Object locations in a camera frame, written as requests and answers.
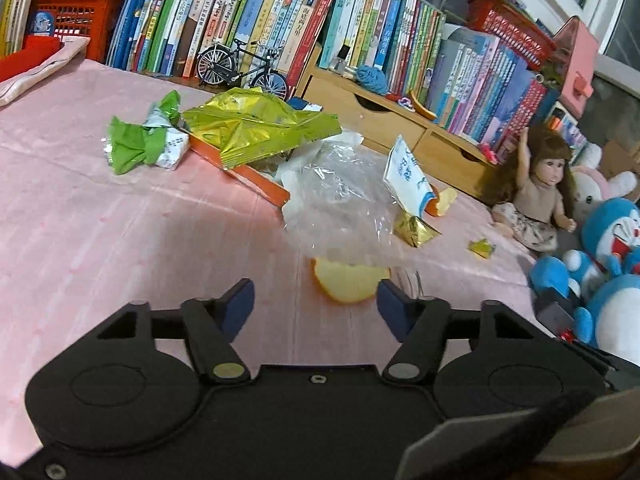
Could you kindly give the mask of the apple slice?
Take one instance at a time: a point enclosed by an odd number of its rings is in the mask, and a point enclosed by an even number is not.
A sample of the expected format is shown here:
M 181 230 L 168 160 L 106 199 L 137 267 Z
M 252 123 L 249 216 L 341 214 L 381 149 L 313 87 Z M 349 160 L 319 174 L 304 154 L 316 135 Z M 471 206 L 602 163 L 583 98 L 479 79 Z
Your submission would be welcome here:
M 376 294 L 378 283 L 392 276 L 390 268 L 331 261 L 311 260 L 311 272 L 320 288 L 339 304 L 358 304 Z

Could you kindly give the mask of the wooden drawer organizer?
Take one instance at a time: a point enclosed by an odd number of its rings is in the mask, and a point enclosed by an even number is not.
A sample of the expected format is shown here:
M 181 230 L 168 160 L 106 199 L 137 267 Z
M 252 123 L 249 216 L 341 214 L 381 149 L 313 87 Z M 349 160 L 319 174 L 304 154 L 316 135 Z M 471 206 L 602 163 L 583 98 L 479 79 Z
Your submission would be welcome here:
M 320 53 L 319 46 L 312 51 L 296 96 L 335 114 L 343 128 L 361 133 L 364 144 L 379 153 L 388 153 L 403 136 L 429 176 L 487 205 L 495 203 L 498 168 L 475 145 L 356 82 L 322 70 L 317 66 Z

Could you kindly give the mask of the brown haired doll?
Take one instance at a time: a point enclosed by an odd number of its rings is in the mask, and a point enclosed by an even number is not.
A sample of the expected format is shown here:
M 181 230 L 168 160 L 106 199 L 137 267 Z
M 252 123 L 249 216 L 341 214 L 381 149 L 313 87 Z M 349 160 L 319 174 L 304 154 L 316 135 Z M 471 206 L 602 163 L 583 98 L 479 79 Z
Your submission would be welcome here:
M 574 232 L 572 151 L 545 125 L 525 128 L 501 169 L 492 226 L 538 254 L 558 248 L 558 232 Z

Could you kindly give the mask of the pink box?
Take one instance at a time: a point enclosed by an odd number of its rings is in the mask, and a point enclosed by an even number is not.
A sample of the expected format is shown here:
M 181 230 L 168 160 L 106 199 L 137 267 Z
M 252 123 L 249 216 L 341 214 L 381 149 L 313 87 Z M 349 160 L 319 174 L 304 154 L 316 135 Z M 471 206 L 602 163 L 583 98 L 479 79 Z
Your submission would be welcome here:
M 599 43 L 577 15 L 565 22 L 553 41 L 555 50 L 550 60 L 560 75 L 559 100 L 570 114 L 579 119 L 593 94 L 592 78 Z

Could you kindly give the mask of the blue yarn ball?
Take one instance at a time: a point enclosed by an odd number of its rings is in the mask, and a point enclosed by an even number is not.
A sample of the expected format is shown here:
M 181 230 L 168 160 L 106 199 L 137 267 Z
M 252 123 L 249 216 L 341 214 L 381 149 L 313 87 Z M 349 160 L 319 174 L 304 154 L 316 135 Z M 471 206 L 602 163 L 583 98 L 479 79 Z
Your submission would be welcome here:
M 386 96 L 388 93 L 388 83 L 382 70 L 373 66 L 360 65 L 355 73 L 357 84 L 366 90 Z

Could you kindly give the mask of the orange peel piece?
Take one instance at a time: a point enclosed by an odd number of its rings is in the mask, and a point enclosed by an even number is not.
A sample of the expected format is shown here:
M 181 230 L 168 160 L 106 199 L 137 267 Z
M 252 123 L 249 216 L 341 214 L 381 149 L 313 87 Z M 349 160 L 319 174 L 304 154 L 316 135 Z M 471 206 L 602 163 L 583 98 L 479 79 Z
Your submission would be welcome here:
M 434 197 L 426 204 L 425 211 L 432 217 L 443 217 L 456 201 L 458 191 L 455 188 L 433 188 Z

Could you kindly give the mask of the grey charger block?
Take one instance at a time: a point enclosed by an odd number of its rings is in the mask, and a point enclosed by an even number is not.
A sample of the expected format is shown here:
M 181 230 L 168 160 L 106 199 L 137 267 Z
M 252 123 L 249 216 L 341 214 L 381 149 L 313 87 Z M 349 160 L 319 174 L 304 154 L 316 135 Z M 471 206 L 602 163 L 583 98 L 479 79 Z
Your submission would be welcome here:
M 534 300 L 537 321 L 555 337 L 570 337 L 574 325 L 574 313 L 580 299 L 569 289 L 563 296 L 555 288 L 548 287 L 538 292 Z

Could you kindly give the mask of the red pink cloth pouch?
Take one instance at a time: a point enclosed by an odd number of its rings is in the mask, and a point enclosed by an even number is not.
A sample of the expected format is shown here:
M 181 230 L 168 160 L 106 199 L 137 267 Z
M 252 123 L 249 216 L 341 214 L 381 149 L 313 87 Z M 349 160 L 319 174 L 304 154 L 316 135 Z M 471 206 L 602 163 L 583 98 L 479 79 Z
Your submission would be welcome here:
M 26 38 L 25 47 L 1 60 L 0 105 L 6 107 L 36 84 L 62 70 L 85 52 L 87 37 L 36 36 Z

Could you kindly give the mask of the orange package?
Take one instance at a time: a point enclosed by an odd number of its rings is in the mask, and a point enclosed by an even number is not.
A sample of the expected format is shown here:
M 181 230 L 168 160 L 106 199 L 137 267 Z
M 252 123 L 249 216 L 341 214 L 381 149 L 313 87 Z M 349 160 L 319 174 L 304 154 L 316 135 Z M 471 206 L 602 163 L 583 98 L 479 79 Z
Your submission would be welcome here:
M 222 170 L 227 176 L 238 180 L 246 188 L 249 188 L 273 206 L 282 208 L 291 198 L 290 192 L 282 188 L 280 184 L 250 166 L 241 165 L 232 169 L 224 169 L 218 148 L 195 136 L 190 136 L 190 149 L 202 159 L 205 159 L 206 162 Z

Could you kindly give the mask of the small glass bottle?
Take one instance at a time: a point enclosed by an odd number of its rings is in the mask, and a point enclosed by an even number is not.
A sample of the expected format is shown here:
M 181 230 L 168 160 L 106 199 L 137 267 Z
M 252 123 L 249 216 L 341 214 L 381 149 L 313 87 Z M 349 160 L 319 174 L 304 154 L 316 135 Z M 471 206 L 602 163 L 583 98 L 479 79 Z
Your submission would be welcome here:
M 350 50 L 350 47 L 347 44 L 343 44 L 340 47 L 340 50 L 337 51 L 337 54 L 334 56 L 330 65 L 330 70 L 332 70 L 333 73 L 336 73 L 339 75 L 344 74 L 345 66 L 346 66 L 346 58 L 349 50 Z

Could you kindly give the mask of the row of upright books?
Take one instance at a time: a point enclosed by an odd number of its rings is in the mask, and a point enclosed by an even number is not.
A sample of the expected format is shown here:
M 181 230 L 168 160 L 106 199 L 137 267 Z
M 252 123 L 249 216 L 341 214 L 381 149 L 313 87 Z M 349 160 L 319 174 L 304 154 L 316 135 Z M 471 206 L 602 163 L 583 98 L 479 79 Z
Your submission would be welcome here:
M 518 0 L 506 1 L 521 11 Z M 258 41 L 262 48 L 250 52 L 283 48 L 277 69 L 290 96 L 315 47 L 317 66 L 330 70 L 347 44 L 342 76 L 356 80 L 360 65 L 379 68 L 384 98 L 493 151 L 528 122 L 548 88 L 561 90 L 560 75 L 551 55 L 531 70 L 498 37 L 466 24 L 449 35 L 445 26 L 428 0 L 125 0 L 106 62 L 198 81 L 196 59 L 215 42 Z

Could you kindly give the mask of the small yellow folded paper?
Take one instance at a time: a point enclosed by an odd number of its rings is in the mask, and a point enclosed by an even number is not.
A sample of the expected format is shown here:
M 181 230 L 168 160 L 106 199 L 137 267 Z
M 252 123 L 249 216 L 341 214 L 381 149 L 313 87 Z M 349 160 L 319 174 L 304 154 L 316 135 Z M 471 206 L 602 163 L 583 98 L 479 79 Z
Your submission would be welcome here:
M 494 253 L 496 246 L 491 244 L 487 238 L 482 238 L 481 240 L 472 240 L 472 242 L 469 242 L 468 249 L 480 258 L 489 259 Z

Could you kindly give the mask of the blue doraemon plush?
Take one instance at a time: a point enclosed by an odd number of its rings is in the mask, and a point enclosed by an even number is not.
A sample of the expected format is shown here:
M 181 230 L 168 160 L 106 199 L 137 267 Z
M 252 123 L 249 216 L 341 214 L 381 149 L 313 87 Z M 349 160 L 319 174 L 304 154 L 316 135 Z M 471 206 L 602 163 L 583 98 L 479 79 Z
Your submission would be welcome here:
M 582 247 L 562 258 L 543 256 L 529 272 L 538 292 L 552 287 L 580 299 L 567 340 L 639 363 L 639 208 L 611 198 L 588 216 L 580 230 Z

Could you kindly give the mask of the miniature black bicycle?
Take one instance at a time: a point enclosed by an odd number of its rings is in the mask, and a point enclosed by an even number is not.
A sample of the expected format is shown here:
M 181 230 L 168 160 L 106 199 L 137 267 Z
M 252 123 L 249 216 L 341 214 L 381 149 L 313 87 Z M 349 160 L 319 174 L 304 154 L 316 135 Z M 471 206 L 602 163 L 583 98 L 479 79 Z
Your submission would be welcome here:
M 283 48 L 265 48 L 262 53 L 252 53 L 249 47 L 262 48 L 258 41 L 248 44 L 235 39 L 233 47 L 215 42 L 198 55 L 195 75 L 201 86 L 222 86 L 240 88 L 246 84 L 259 88 L 286 100 L 290 87 L 285 76 L 277 69 Z

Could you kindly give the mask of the green white wrapper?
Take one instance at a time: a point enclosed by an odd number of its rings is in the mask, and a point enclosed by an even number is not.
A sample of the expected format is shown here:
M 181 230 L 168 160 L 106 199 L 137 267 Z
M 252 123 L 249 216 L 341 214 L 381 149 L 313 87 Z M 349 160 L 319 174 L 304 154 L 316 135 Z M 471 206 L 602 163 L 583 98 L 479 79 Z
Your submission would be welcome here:
M 190 136 L 180 113 L 176 90 L 154 102 L 141 125 L 113 117 L 102 140 L 103 151 L 114 174 L 126 174 L 137 166 L 174 170 L 190 148 Z

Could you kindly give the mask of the clear plastic bag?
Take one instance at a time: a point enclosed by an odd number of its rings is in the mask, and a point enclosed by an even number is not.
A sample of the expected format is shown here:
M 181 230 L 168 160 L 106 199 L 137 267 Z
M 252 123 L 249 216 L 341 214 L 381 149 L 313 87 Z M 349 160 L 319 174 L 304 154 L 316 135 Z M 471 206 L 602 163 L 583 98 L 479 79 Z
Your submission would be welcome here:
M 291 194 L 282 207 L 288 241 L 317 285 L 311 260 L 325 258 L 390 268 L 390 280 L 409 297 L 423 294 L 419 271 L 402 261 L 408 245 L 394 234 L 400 208 L 383 183 L 385 165 L 349 130 L 296 148 L 280 163 L 276 180 Z

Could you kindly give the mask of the gold foil wrapper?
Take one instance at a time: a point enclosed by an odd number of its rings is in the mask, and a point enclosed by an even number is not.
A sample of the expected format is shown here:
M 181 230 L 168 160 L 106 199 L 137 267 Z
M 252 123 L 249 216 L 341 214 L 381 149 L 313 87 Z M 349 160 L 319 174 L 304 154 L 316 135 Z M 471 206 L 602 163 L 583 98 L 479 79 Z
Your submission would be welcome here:
M 440 235 L 420 217 L 401 209 L 394 222 L 394 234 L 413 248 L 419 248 Z

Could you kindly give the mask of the red plastic basket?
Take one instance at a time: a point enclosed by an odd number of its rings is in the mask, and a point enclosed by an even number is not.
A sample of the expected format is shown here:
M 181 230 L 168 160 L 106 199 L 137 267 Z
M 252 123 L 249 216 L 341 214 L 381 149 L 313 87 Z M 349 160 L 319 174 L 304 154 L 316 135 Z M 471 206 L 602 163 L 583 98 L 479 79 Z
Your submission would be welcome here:
M 86 58 L 104 63 L 125 0 L 32 0 L 29 25 L 44 13 L 51 25 L 43 29 L 54 36 L 88 37 Z

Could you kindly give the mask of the white blue paper bag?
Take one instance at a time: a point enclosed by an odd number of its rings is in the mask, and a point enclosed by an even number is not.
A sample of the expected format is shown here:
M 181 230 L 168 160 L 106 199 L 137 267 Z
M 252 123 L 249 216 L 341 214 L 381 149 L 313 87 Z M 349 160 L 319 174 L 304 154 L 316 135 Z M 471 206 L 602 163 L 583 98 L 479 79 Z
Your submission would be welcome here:
M 408 214 L 422 217 L 427 204 L 436 198 L 413 152 L 400 134 L 388 154 L 383 182 Z

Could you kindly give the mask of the green yellow foil bag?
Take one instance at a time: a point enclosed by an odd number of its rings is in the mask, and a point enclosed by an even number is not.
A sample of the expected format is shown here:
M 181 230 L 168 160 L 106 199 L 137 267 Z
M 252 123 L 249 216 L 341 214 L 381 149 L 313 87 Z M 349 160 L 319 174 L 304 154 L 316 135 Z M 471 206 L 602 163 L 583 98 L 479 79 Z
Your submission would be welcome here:
M 294 110 L 270 93 L 233 88 L 182 113 L 191 136 L 219 151 L 224 169 L 289 152 L 342 132 L 334 114 Z

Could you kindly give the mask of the pink white bunny plush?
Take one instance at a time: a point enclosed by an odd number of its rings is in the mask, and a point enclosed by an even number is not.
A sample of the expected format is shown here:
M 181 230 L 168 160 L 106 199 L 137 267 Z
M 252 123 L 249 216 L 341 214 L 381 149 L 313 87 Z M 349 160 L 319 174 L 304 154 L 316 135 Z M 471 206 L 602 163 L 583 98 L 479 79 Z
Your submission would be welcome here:
M 602 148 L 587 142 L 579 152 L 572 166 L 574 179 L 573 218 L 578 224 L 611 198 L 624 197 L 631 193 L 638 184 L 632 171 L 623 171 L 613 177 L 605 177 L 598 169 L 602 158 Z

